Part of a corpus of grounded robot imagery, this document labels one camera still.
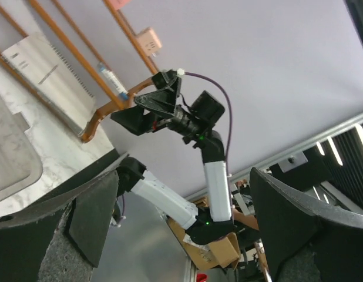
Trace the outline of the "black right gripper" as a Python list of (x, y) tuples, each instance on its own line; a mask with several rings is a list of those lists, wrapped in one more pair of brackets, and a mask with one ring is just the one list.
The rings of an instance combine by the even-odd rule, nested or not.
[(153, 124), (153, 131), (168, 128), (182, 135), (184, 140), (203, 140), (210, 137), (217, 121), (225, 113), (224, 106), (207, 91), (188, 108), (176, 106), (180, 96), (182, 79), (176, 70), (168, 70), (153, 75), (150, 80), (156, 90), (134, 98), (137, 106), (113, 112), (110, 118), (130, 133), (140, 136), (151, 129), (151, 113), (144, 114), (144, 109), (156, 115), (173, 115)]

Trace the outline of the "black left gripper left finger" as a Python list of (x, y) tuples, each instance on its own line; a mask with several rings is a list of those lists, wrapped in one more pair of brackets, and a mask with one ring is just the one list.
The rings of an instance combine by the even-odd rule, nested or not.
[(0, 281), (90, 281), (99, 265), (119, 176), (107, 172), (0, 217)]

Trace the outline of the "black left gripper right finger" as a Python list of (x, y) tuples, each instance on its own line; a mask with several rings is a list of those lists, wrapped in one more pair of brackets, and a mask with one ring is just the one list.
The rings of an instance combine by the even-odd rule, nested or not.
[(250, 189), (272, 281), (363, 281), (363, 215), (256, 168)]

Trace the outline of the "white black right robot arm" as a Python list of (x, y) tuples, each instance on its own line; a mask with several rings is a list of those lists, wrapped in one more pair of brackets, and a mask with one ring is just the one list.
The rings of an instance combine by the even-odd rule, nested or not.
[(194, 141), (201, 151), (208, 207), (197, 207), (158, 180), (134, 157), (125, 157), (116, 171), (118, 195), (132, 192), (155, 205), (173, 219), (199, 245), (220, 240), (233, 231), (231, 196), (226, 169), (228, 148), (213, 128), (225, 112), (224, 106), (203, 91), (192, 103), (177, 104), (181, 97), (182, 69), (158, 72), (150, 78), (156, 90), (134, 98), (135, 106), (111, 114), (110, 118), (130, 133), (140, 136), (164, 128)]

